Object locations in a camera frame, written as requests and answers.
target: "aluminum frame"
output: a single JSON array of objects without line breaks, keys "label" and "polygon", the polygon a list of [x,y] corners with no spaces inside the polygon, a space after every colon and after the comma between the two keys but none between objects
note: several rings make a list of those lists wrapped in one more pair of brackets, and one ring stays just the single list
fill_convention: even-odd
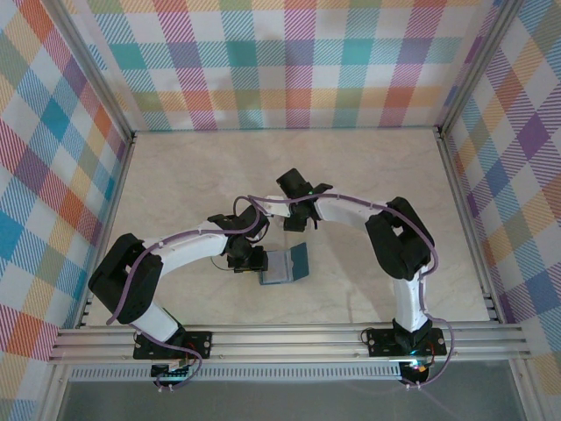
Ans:
[{"label": "aluminum frame", "polygon": [[[536,383],[531,361],[527,360],[530,356],[528,344],[520,326],[498,323],[498,321],[504,322],[504,315],[500,306],[496,305],[498,303],[497,295],[490,282],[484,255],[461,191],[458,173],[453,166],[445,136],[458,119],[459,113],[465,106],[465,101],[473,91],[487,63],[493,57],[494,51],[521,4],[522,0],[513,0],[512,2],[506,1],[501,6],[494,28],[487,36],[477,60],[473,63],[464,85],[444,120],[441,131],[443,136],[440,136],[440,132],[435,132],[435,135],[490,318],[488,322],[452,323],[458,340],[457,353],[452,356],[452,361],[509,360],[527,417],[538,420],[546,419],[550,414],[544,413],[544,406],[540,402],[540,394],[537,392],[539,384]],[[80,34],[76,31],[70,16],[60,4],[60,0],[45,0],[44,5],[70,45],[94,90],[117,122],[120,131],[130,141],[123,170],[117,183],[116,194],[112,199],[107,228],[103,233],[98,255],[95,258],[95,264],[98,264],[109,241],[110,228],[117,213],[118,202],[131,163],[134,134]],[[81,364],[93,364],[93,367],[108,367],[108,364],[111,367],[142,367],[143,364],[146,366],[146,361],[135,361],[131,358],[134,347],[132,329],[85,327],[83,323],[85,319],[82,320],[82,318],[87,319],[91,299],[92,295],[85,290],[79,307],[80,311],[76,315],[76,329],[60,331],[60,336],[53,349],[53,358],[43,380],[42,390],[45,391],[45,394],[39,399],[35,419],[57,418],[67,383],[74,380],[73,373],[77,367],[82,367]],[[265,364],[308,367],[310,365],[317,367],[320,364],[339,367],[341,364],[347,364],[354,367],[376,365],[382,367],[384,364],[391,364],[392,360],[396,359],[367,357],[366,346],[359,340],[360,332],[366,327],[387,328],[390,325],[219,325],[189,326],[188,329],[214,332],[213,354],[210,360],[206,361],[210,367],[245,367],[248,364],[259,367],[263,367]],[[444,336],[446,339],[450,337],[450,333],[445,328]]]}]

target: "aluminum rail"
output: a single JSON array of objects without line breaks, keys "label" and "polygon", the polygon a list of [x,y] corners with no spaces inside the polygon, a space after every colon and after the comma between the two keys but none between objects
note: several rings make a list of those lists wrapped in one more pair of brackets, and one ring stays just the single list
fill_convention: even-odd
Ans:
[{"label": "aluminum rail", "polygon": [[[341,325],[218,325],[186,326],[189,331],[211,331],[212,363],[295,363],[409,361],[413,357],[368,357],[360,333],[367,327],[390,324]],[[450,332],[444,326],[444,339]],[[510,360],[528,358],[522,328],[494,322],[453,323],[454,360]],[[144,363],[134,360],[134,330],[124,327],[91,327],[61,330],[51,354],[54,364]]]}]

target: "plaid wall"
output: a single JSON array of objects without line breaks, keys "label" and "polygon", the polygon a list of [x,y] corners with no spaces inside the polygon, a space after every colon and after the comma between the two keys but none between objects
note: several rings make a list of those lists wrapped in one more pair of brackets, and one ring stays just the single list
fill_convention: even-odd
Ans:
[{"label": "plaid wall", "polygon": [[561,413],[561,1],[527,0],[452,149],[501,306]]},{"label": "plaid wall", "polygon": [[492,2],[66,5],[132,125],[166,131],[433,126]]},{"label": "plaid wall", "polygon": [[487,13],[485,17],[485,21],[483,25],[480,27],[477,37],[473,41],[472,47],[470,48],[470,52],[465,57],[464,63],[462,67],[458,71],[456,75],[456,79],[454,79],[454,83],[450,91],[448,92],[448,96],[446,97],[446,101],[444,101],[444,106],[440,110],[438,114],[438,118],[436,121],[436,125],[442,125],[444,119],[446,118],[446,114],[450,110],[450,106],[456,99],[456,95],[458,93],[458,89],[464,84],[465,78],[469,75],[470,71],[472,70],[473,61],[479,54],[479,50],[483,47],[483,43],[485,41],[486,36],[488,35],[489,31],[493,27],[494,21],[499,14],[499,9],[504,4],[505,0],[494,0],[491,9]]},{"label": "plaid wall", "polygon": [[0,0],[0,419],[31,417],[124,140],[39,0]]}]

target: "bracket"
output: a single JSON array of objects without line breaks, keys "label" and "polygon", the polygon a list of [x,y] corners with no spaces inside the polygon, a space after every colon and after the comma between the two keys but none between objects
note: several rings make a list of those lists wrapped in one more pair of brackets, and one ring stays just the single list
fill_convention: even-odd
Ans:
[{"label": "bracket", "polygon": [[427,338],[423,340],[421,346],[407,353],[402,346],[395,340],[395,329],[366,329],[365,345],[368,346],[369,357],[432,357],[433,349],[435,356],[446,355],[446,343],[441,329],[433,327],[427,333]]},{"label": "bracket", "polygon": [[[137,335],[134,342],[134,352],[132,353],[134,360],[179,360],[185,358],[184,352],[156,345],[142,334]],[[212,347],[212,332],[183,331],[172,345],[197,351],[203,360],[207,360],[210,357]]]}]

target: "gray floor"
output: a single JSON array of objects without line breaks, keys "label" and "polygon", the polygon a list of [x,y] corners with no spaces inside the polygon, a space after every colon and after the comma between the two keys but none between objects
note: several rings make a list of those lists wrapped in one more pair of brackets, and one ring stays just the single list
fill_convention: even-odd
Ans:
[{"label": "gray floor", "polygon": [[193,382],[166,395],[150,382],[73,382],[59,421],[525,419],[506,361],[451,363],[424,390],[396,381]]}]

